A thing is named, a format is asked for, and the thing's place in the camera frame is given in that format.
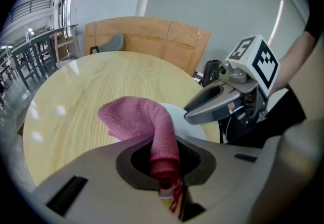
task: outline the floor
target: floor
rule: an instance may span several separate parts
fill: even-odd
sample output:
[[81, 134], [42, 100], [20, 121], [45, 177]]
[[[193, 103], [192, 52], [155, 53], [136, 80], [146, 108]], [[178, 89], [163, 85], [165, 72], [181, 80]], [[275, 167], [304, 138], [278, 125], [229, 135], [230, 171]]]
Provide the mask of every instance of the floor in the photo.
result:
[[24, 122], [32, 98], [45, 80], [37, 81], [29, 78], [27, 80], [29, 89], [19, 76], [12, 82], [8, 80], [10, 86], [4, 96], [5, 105], [0, 112], [0, 155], [14, 183], [29, 192], [34, 190], [35, 184], [25, 162], [22, 137], [18, 131]]

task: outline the plate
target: plate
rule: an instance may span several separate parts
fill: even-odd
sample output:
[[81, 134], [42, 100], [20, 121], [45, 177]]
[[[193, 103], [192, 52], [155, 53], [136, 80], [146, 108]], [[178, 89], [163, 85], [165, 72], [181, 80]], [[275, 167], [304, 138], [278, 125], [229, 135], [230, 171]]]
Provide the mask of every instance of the plate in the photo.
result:
[[184, 119], [184, 114], [186, 113], [185, 110], [175, 105], [165, 103], [159, 104], [165, 107], [170, 114], [176, 135], [188, 135], [204, 141], [207, 140], [203, 128], [200, 125], [191, 125], [186, 122], [186, 120]]

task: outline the pink towel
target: pink towel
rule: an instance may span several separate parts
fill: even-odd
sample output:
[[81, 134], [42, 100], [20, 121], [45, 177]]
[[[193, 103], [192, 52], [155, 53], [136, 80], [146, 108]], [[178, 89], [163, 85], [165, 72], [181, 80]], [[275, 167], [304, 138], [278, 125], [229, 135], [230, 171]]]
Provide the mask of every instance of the pink towel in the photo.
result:
[[98, 117], [109, 127], [109, 135], [122, 141], [152, 137], [150, 175], [161, 188], [179, 178], [180, 157], [174, 127], [168, 111], [150, 99], [121, 97], [98, 110]]

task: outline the bag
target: bag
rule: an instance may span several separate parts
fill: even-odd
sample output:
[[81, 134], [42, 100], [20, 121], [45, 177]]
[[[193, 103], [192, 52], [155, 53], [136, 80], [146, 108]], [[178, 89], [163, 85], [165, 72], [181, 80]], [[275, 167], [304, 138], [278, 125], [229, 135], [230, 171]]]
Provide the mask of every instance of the bag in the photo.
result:
[[219, 64], [222, 62], [220, 60], [209, 60], [206, 63], [204, 69], [204, 76], [199, 81], [199, 84], [203, 87], [209, 85], [210, 83], [216, 81], [219, 78]]

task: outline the balcony railing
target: balcony railing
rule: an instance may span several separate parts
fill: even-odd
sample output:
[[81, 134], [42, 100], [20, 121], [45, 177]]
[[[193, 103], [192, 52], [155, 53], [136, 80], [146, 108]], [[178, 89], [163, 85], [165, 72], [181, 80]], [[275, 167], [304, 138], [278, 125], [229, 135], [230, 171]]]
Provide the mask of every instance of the balcony railing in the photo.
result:
[[13, 8], [9, 13], [3, 25], [5, 28], [8, 24], [30, 13], [51, 7], [51, 0], [31, 0]]

